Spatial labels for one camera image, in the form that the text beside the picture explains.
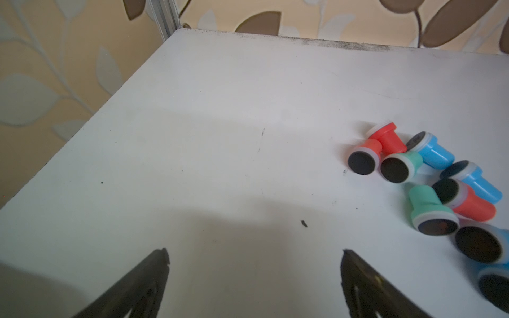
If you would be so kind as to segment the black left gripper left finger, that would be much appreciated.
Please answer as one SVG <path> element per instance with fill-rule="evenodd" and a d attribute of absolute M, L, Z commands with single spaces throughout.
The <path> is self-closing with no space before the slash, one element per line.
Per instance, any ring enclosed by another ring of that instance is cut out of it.
<path fill-rule="evenodd" d="M 170 273 L 166 249 L 156 249 L 76 317 L 156 317 Z"/>

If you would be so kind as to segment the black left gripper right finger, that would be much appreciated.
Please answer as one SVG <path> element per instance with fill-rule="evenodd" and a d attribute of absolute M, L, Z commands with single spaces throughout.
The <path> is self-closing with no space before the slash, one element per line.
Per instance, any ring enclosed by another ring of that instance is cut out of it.
<path fill-rule="evenodd" d="M 343 251 L 341 279 L 351 317 L 429 317 L 353 250 Z"/>

